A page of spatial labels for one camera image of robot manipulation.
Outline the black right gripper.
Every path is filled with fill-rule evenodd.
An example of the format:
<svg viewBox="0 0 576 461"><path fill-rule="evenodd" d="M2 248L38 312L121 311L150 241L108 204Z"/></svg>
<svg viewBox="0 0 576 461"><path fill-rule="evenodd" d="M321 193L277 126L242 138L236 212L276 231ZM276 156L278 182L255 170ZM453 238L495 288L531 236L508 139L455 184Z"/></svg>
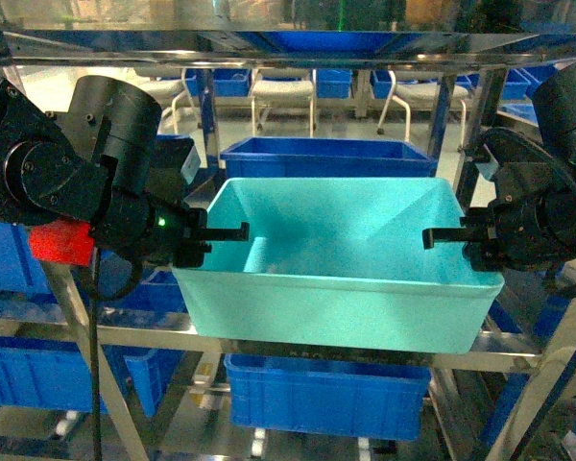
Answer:
<svg viewBox="0 0 576 461"><path fill-rule="evenodd" d="M576 258L576 194L567 187L541 188L528 194L495 187L486 207L493 236L480 240L476 228L422 231L424 249L436 242L468 242L463 256L478 272L513 269L543 271Z"/></svg>

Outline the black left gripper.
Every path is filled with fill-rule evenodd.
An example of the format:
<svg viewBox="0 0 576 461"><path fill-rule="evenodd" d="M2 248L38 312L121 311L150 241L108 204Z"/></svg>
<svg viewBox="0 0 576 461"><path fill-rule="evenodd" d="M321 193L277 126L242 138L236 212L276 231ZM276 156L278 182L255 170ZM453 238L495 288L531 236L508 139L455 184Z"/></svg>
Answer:
<svg viewBox="0 0 576 461"><path fill-rule="evenodd" d="M93 225L93 239L99 248L130 262L198 268L211 252L205 240L248 240L250 235L247 222L238 229L205 226L201 208L170 204L147 192L136 196L112 189L107 211Z"/></svg>

